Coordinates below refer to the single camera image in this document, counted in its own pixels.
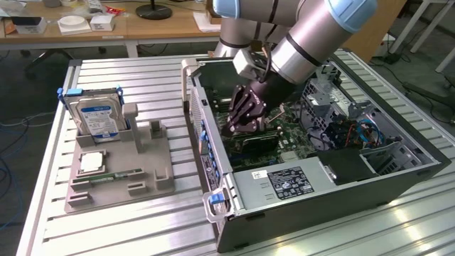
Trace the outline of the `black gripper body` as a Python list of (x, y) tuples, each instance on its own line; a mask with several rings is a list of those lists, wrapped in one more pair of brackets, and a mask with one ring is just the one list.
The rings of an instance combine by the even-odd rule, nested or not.
[(274, 109), (296, 89), (296, 85), (277, 73), (269, 73), (264, 82), (252, 81), (248, 87), (260, 101), (265, 103), (265, 111)]

